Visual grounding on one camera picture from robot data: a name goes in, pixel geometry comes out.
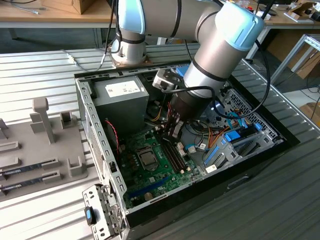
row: blue tab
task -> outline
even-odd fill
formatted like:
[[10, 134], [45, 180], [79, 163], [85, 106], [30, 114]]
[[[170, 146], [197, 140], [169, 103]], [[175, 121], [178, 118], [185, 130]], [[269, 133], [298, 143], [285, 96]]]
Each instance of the blue tab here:
[[90, 212], [89, 209], [86, 211], [86, 218], [87, 218], [87, 219], [90, 219], [90, 218], [91, 218], [91, 212]]
[[260, 125], [260, 123], [255, 123], [254, 126], [258, 131], [262, 130], [262, 126]]
[[236, 131], [230, 131], [224, 135], [225, 139], [230, 143], [231, 141], [240, 138]]
[[213, 156], [216, 154], [216, 152], [219, 150], [219, 147], [216, 146], [215, 149], [211, 152], [211, 154], [208, 156], [208, 158], [204, 161], [204, 164], [207, 165], [208, 162], [213, 158]]
[[241, 118], [242, 126], [244, 126], [245, 129], [248, 128], [248, 125], [246, 124], [246, 121], [244, 118]]
[[181, 77], [184, 77], [187, 70], [189, 68], [189, 65], [187, 66], [181, 66], [181, 67], [177, 67], [176, 68], [176, 72], [181, 76]]

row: cardboard box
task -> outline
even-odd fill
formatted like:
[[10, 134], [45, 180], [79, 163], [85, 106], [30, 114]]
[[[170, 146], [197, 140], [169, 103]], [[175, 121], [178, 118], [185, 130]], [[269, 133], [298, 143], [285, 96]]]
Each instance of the cardboard box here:
[[295, 20], [305, 20], [309, 19], [309, 15], [305, 14], [307, 9], [312, 8], [314, 2], [300, 1], [299, 4], [288, 11], [288, 15]]
[[41, 0], [46, 7], [62, 11], [83, 14], [96, 0]]
[[[309, 119], [312, 116], [312, 113], [314, 112], [316, 103], [315, 102], [309, 102], [303, 106], [301, 106], [299, 109], [301, 112], [303, 112]], [[320, 103], [317, 104], [314, 115], [311, 119], [318, 127], [320, 127]]]

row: robotic arm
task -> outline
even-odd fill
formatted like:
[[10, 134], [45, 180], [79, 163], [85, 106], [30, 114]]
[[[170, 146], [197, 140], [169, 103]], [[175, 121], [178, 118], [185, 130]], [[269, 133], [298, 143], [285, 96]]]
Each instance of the robotic arm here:
[[[220, 7], [207, 0], [119, 0], [118, 21], [122, 41], [117, 39], [112, 45], [112, 51], [120, 49], [112, 54], [116, 61], [143, 62], [146, 34], [198, 41], [200, 48], [183, 84], [185, 88], [207, 86], [215, 93], [247, 55], [264, 25], [261, 18], [234, 3]], [[158, 76], [153, 86], [168, 87], [162, 83]], [[171, 103], [185, 121], [199, 116], [212, 98], [211, 90], [197, 89], [174, 94]]]

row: green motherboard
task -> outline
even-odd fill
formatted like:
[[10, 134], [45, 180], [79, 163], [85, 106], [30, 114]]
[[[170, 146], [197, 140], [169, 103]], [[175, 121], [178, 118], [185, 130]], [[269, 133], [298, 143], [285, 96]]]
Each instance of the green motherboard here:
[[[171, 145], [168, 151], [153, 130], [128, 136], [123, 142], [118, 165], [127, 186], [127, 192], [123, 196], [127, 208], [165, 194], [200, 175], [187, 155], [181, 157], [179, 149], [171, 143], [168, 143]], [[174, 166], [173, 154], [175, 159], [179, 156], [184, 169], [177, 170], [177, 166]]]

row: gray plastic stand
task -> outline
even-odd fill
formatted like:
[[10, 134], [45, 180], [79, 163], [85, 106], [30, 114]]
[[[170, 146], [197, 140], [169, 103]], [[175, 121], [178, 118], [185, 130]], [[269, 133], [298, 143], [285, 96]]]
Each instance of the gray plastic stand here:
[[5, 135], [5, 132], [0, 128], [0, 140], [7, 139], [7, 136]]
[[15, 151], [20, 148], [20, 145], [18, 141], [13, 141], [13, 142], [6, 142], [3, 144], [0, 144], [0, 154], [10, 152], [10, 151]]
[[51, 171], [51, 172], [47, 172], [47, 173], [44, 173], [42, 174], [42, 180], [45, 184], [51, 184], [51, 183], [54, 183], [56, 181], [59, 181], [62, 179], [62, 175], [60, 174], [60, 171], [57, 170], [57, 171]]
[[6, 123], [0, 118], [0, 129], [8, 129]]
[[47, 110], [49, 109], [48, 100], [45, 97], [34, 98], [32, 102], [32, 108], [35, 112], [41, 116], [42, 123], [44, 125], [45, 132], [49, 139], [49, 144], [55, 143], [54, 132], [52, 131]]
[[9, 169], [21, 165], [21, 160], [18, 157], [3, 157], [0, 161], [0, 169]]
[[58, 158], [55, 157], [55, 158], [52, 158], [52, 159], [49, 159], [49, 160], [52, 160], [51, 162], [48, 162], [48, 163], [43, 163], [41, 164], [42, 168], [44, 170], [48, 170], [48, 169], [52, 169], [52, 168], [57, 168], [61, 165], [61, 163], [59, 162]]
[[42, 122], [42, 119], [41, 119], [41, 115], [37, 112], [34, 112], [34, 113], [30, 113], [30, 118], [31, 118], [31, 121], [33, 123], [40, 123]]
[[0, 190], [0, 198], [1, 197], [5, 197], [6, 196], [6, 194], [2, 191], [2, 190]]
[[59, 117], [48, 119], [47, 125], [50, 126], [56, 140], [56, 142], [48, 144], [46, 130], [35, 134], [30, 127], [32, 123], [43, 122], [41, 113], [35, 113], [31, 116], [34, 121], [41, 121], [13, 124], [3, 131], [7, 139], [0, 139], [0, 172], [11, 170], [13, 172], [24, 170], [24, 172], [17, 171], [18, 174], [11, 175], [0, 174], [0, 185], [9, 186], [46, 175], [50, 176], [45, 178], [43, 182], [5, 191], [5, 196], [3, 196], [3, 192], [0, 192], [0, 202], [88, 176], [78, 125], [74, 124], [62, 129]]
[[72, 116], [71, 112], [64, 111], [60, 113], [60, 121], [62, 129], [67, 129], [75, 125], [76, 119]]
[[78, 156], [77, 163], [70, 163], [69, 158], [66, 160], [68, 164], [68, 172], [70, 177], [81, 175], [84, 171], [87, 170], [87, 166], [83, 164], [83, 160]]

